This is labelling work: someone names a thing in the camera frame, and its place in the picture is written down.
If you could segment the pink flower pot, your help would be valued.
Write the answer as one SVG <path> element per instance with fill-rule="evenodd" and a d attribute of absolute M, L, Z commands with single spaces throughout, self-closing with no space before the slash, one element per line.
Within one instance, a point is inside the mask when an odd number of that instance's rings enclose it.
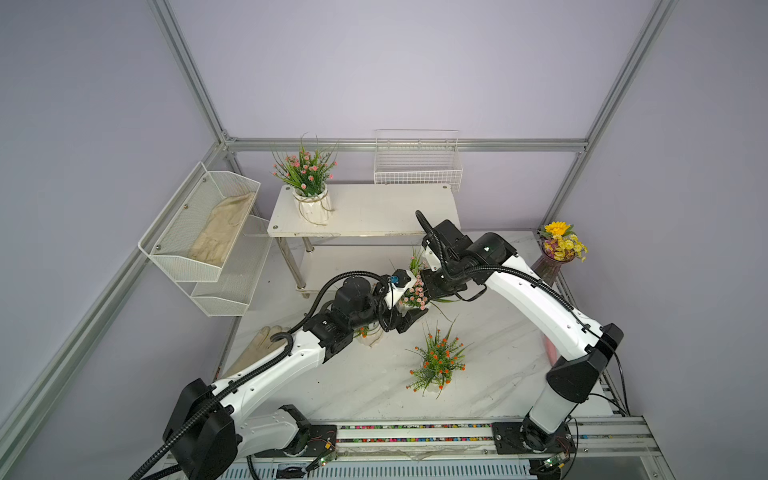
<path fill-rule="evenodd" d="M 312 225 L 327 225 L 334 213 L 328 183 L 338 165 L 336 150 L 319 142 L 310 150 L 300 140 L 295 154 L 272 152 L 273 175 L 288 187 L 299 216 Z"/>
<path fill-rule="evenodd" d="M 430 300 L 427 298 L 425 284 L 421 278 L 421 272 L 428 265 L 423 257 L 423 251 L 420 248 L 414 248 L 410 256 L 408 267 L 405 271 L 409 274 L 410 280 L 405 292 L 400 296 L 396 310 L 405 317 L 408 313 L 426 314 L 429 308 Z"/>

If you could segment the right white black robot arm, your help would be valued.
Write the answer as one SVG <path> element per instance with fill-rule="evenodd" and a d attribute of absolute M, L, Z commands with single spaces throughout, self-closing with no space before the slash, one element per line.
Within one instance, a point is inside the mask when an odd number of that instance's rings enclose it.
<path fill-rule="evenodd" d="M 546 451 L 616 357 L 623 331 L 575 308 L 500 235 L 488 232 L 473 241 L 449 220 L 433 226 L 421 211 L 415 216 L 425 232 L 422 247 L 428 268 L 421 278 L 429 299 L 463 300 L 461 293 L 474 282 L 510 302 L 559 352 L 542 393 L 520 423 L 517 440 L 524 450 Z"/>

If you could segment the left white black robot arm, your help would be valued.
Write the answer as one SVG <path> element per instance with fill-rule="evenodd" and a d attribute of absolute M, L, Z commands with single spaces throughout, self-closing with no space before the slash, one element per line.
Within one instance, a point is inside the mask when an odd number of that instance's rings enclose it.
<path fill-rule="evenodd" d="M 133 478 L 162 479 L 178 472 L 189 479 L 220 477 L 237 458 L 253 452 L 256 436 L 245 423 L 285 384 L 328 362 L 363 327 L 406 331 L 415 318 L 398 313 L 397 306 L 416 284 L 413 273 L 403 269 L 391 275 L 356 270 L 331 278 L 297 325 L 271 337 L 275 351 L 224 379 L 211 384 L 197 379 L 182 390 L 162 445 Z"/>

